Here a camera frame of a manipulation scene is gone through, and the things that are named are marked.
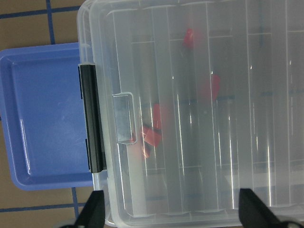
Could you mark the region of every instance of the blue grid line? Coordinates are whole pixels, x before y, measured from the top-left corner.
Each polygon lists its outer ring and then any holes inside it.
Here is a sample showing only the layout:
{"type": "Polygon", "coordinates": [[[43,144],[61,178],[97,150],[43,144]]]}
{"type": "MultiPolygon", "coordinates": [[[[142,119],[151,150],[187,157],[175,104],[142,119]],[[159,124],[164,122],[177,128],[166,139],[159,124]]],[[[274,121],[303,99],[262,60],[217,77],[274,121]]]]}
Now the blue grid line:
{"type": "Polygon", "coordinates": [[[71,189],[72,189],[72,196],[73,196],[73,204],[74,204],[75,217],[78,218],[79,211],[78,211],[78,200],[77,200],[76,188],[73,187],[71,189]]]}
{"type": "Polygon", "coordinates": [[[18,17],[24,17],[24,16],[41,15],[41,14],[46,14],[46,13],[47,13],[46,9],[25,11],[25,12],[18,12],[18,13],[7,13],[7,14],[0,14],[0,19],[18,18],[18,17]]]}
{"type": "Polygon", "coordinates": [[[46,0],[47,4],[47,22],[48,22],[48,31],[49,38],[51,40],[51,44],[55,44],[55,36],[54,36],[54,28],[53,28],[53,20],[52,20],[52,8],[50,0],[46,0]]]}
{"type": "Polygon", "coordinates": [[[74,204],[56,204],[56,205],[46,205],[46,206],[33,206],[33,207],[23,207],[23,208],[3,208],[0,209],[2,212],[17,212],[17,211],[26,211],[26,210],[46,210],[46,209],[58,209],[58,208],[73,208],[74,204]]]}
{"type": "Polygon", "coordinates": [[[69,12],[69,11],[77,11],[79,10],[80,6],[70,6],[70,7],[62,7],[62,8],[54,8],[51,9],[52,13],[59,13],[59,12],[69,12]]]}

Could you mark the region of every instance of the transparent plastic container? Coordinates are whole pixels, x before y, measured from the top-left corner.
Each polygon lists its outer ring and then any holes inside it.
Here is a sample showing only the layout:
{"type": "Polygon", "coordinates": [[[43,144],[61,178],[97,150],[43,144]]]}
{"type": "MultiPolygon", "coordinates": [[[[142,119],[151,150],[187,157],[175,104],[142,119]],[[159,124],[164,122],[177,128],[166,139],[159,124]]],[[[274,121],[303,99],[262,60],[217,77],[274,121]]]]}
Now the transparent plastic container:
{"type": "Polygon", "coordinates": [[[239,225],[239,188],[304,219],[304,1],[87,0],[112,219],[239,225]]]}

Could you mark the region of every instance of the blue plastic tray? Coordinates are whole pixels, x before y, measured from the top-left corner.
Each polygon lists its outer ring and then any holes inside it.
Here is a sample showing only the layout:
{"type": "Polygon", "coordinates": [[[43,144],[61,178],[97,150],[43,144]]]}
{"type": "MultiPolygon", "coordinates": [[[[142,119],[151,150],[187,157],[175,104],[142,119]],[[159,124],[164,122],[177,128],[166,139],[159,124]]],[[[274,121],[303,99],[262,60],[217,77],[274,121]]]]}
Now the blue plastic tray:
{"type": "Polygon", "coordinates": [[[91,186],[78,44],[0,52],[0,112],[11,178],[23,190],[91,186]]]}

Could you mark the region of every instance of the small red plastic piece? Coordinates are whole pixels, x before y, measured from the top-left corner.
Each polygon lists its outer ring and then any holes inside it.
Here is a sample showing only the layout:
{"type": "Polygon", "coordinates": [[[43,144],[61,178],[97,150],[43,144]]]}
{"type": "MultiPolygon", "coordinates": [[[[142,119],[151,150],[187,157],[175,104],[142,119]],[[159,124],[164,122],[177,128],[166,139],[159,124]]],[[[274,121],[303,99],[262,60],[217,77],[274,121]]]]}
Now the small red plastic piece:
{"type": "Polygon", "coordinates": [[[161,109],[160,104],[154,104],[153,106],[153,127],[155,129],[160,130],[162,128],[161,125],[161,109]]]}
{"type": "Polygon", "coordinates": [[[184,37],[183,45],[187,48],[193,48],[193,30],[191,28],[187,29],[186,35],[184,37]]]}
{"type": "Polygon", "coordinates": [[[203,85],[202,96],[205,101],[215,101],[219,94],[220,89],[220,77],[218,75],[211,75],[211,90],[210,90],[210,81],[206,81],[203,85]]]}
{"type": "Polygon", "coordinates": [[[145,159],[150,157],[150,150],[145,143],[142,144],[142,154],[143,154],[145,159]]]}
{"type": "Polygon", "coordinates": [[[162,137],[160,134],[158,134],[157,132],[155,132],[154,130],[152,130],[151,128],[146,127],[146,126],[144,126],[142,128],[142,134],[143,134],[143,140],[146,143],[148,143],[152,146],[155,146],[155,147],[157,147],[162,140],[162,137]]]}

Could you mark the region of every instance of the black latch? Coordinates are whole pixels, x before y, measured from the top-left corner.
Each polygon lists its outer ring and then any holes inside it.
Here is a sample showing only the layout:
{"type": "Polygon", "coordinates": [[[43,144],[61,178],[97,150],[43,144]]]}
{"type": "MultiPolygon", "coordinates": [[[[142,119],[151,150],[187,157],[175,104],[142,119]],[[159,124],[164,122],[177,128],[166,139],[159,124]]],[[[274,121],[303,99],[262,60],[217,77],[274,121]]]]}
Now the black latch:
{"type": "Polygon", "coordinates": [[[106,169],[105,145],[101,125],[97,77],[94,65],[79,65],[81,98],[85,105],[86,149],[91,173],[106,169]]]}

